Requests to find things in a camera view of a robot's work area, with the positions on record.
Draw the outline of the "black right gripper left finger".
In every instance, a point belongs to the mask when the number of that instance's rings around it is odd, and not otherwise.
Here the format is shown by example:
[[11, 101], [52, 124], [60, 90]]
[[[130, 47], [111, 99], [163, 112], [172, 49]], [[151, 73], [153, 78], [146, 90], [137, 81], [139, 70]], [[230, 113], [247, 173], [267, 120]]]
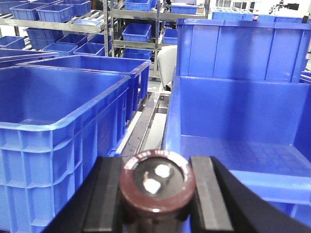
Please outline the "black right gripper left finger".
[[45, 233], [121, 233], [120, 157], [98, 157], [94, 167]]

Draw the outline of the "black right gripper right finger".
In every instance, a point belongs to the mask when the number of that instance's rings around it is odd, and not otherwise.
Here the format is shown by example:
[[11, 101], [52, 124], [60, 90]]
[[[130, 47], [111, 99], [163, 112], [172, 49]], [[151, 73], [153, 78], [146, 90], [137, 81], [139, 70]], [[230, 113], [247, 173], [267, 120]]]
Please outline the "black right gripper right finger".
[[196, 179], [190, 228], [193, 233], [309, 233], [242, 184], [218, 159], [193, 156]]

